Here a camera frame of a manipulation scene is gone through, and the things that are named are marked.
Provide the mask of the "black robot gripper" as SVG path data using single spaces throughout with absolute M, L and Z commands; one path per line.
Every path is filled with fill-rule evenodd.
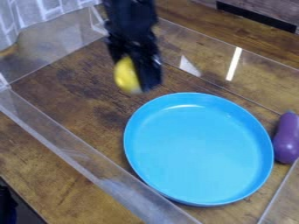
M 107 49 L 118 63 L 128 54 L 143 92 L 163 83 L 162 57 L 152 31 L 158 24 L 155 0 L 103 0 Z

